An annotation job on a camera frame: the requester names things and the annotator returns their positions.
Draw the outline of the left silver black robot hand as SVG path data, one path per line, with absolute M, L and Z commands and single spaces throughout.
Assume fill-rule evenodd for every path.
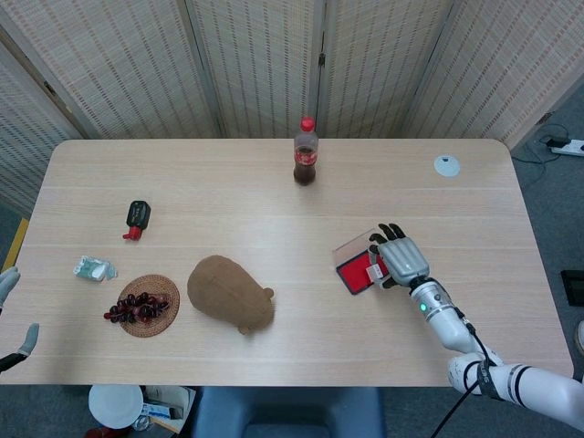
M 15 266 L 8 268 L 1 274 L 1 309 L 4 309 L 4 303 L 10 292 L 18 283 L 21 275 Z M 12 369 L 15 365 L 26 360 L 37 345 L 39 335 L 39 324 L 33 323 L 29 326 L 26 338 L 22 346 L 11 354 L 1 359 L 1 372 Z

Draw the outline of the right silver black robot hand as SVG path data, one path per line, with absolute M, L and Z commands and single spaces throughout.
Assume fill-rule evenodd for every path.
M 410 287 L 430 277 L 430 267 L 418 246 L 397 224 L 378 224 L 381 234 L 369 236 L 371 265 L 382 262 L 387 273 L 374 283 L 381 289 Z

